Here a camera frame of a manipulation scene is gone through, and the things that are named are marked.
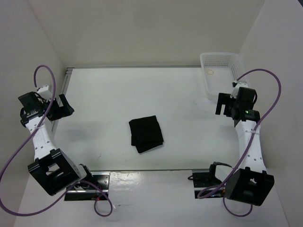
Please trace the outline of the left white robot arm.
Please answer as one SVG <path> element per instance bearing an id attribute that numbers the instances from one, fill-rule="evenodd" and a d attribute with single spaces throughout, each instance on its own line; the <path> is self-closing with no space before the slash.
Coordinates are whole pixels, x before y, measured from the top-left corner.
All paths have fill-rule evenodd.
<path id="1" fill-rule="evenodd" d="M 28 165 L 29 173 L 51 196 L 73 183 L 88 189 L 94 184 L 94 176 L 86 166 L 84 173 L 59 149 L 54 141 L 52 122 L 73 114 L 65 95 L 56 99 L 44 98 L 37 92 L 29 92 L 18 99 L 23 105 L 20 111 L 21 124 L 33 134 L 35 156 Z"/>

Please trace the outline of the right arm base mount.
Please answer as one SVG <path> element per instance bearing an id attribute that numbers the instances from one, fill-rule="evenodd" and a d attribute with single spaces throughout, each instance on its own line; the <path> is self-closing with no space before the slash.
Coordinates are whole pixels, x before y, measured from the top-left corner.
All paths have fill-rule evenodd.
<path id="1" fill-rule="evenodd" d="M 209 170 L 206 169 L 192 171 L 192 174 L 187 179 L 193 183 L 195 199 L 198 199 L 198 193 L 201 190 L 214 186 L 214 188 L 209 188 L 201 194 L 201 196 L 204 196 L 214 190 L 221 183 L 219 179 L 211 178 Z"/>

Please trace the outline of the black skirt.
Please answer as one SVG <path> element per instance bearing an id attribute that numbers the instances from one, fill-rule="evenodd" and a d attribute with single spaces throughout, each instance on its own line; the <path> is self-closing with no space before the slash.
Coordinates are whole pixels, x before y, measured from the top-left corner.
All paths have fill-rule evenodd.
<path id="1" fill-rule="evenodd" d="M 139 154 L 163 145 L 164 139 L 155 115 L 133 119 L 129 122 L 131 145 Z"/>

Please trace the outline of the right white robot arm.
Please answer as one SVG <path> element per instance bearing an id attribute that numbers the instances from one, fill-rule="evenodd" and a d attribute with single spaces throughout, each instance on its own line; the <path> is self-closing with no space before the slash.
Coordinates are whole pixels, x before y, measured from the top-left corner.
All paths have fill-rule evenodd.
<path id="1" fill-rule="evenodd" d="M 234 121 L 239 139 L 240 164 L 225 184 L 229 200 L 261 206 L 274 186 L 267 173 L 260 146 L 260 114 L 254 110 L 256 90 L 236 86 L 231 94 L 219 93 L 215 113 Z"/>

